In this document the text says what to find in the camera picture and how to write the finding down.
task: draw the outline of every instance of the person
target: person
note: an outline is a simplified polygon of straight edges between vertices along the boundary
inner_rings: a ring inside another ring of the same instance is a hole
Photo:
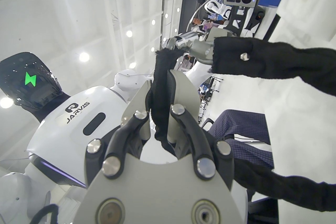
[[[270,145],[265,115],[262,113],[225,110],[208,131],[216,139],[225,140],[231,147],[234,158],[248,160],[253,164],[274,169],[272,152],[260,150],[234,139],[234,134],[256,139]]]
[[[192,20],[192,23],[195,25],[196,27],[196,31],[200,31],[200,32],[205,32],[207,29],[211,28],[211,27],[216,27],[219,25],[223,25],[224,21],[223,20],[213,20],[213,19],[198,19],[198,18],[194,18]]]

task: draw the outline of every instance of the ceiling light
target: ceiling light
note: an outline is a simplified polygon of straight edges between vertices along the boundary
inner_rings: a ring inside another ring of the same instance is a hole
[[[136,67],[136,62],[132,62],[130,65],[129,65],[129,68],[131,69],[134,69]]]
[[[0,106],[2,108],[9,108],[14,104],[11,98],[5,97],[0,100]]]
[[[90,56],[87,53],[81,53],[79,55],[79,60],[82,62],[87,62],[90,59]]]

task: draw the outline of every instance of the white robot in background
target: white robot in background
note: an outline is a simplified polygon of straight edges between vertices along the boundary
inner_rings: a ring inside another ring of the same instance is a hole
[[[219,3],[216,0],[210,0],[208,1],[205,5],[204,5],[204,9],[213,14],[218,14],[221,15],[224,19],[228,19],[229,17],[229,13],[231,12],[231,7],[227,6],[226,4],[223,3]],[[248,30],[246,29],[247,24],[249,23],[252,13],[253,13],[254,8],[249,8],[247,11],[247,16],[246,16],[246,20],[244,22],[244,26],[243,26],[243,30],[241,31],[241,37],[253,37],[253,32],[255,32],[257,30],[257,26],[255,26],[252,30]],[[244,11],[242,9],[238,10],[238,14],[243,15]],[[223,25],[220,25],[220,28],[225,28],[228,25],[228,20],[224,22]],[[233,21],[233,26],[236,28],[239,28],[238,26],[238,22],[235,20]]]

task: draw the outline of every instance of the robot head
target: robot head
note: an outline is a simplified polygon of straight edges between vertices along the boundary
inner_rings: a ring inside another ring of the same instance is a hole
[[[28,52],[13,55],[0,62],[0,88],[13,99],[14,104],[31,112],[40,122],[41,118],[62,103],[59,99],[68,98],[48,67]]]
[[[213,13],[218,13],[218,9],[222,7],[222,4],[220,4],[219,2],[217,2],[216,0],[210,0],[208,1],[205,6],[204,9],[213,14]]]

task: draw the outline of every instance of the white humanoid robot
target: white humanoid robot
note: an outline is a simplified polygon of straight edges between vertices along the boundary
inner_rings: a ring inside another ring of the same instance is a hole
[[[26,224],[50,203],[56,184],[86,187],[88,143],[120,126],[127,102],[147,78],[123,70],[116,74],[112,88],[95,86],[70,97],[31,53],[1,61],[0,73],[1,89],[40,121],[27,147],[30,164],[25,173],[0,178],[0,223]]]

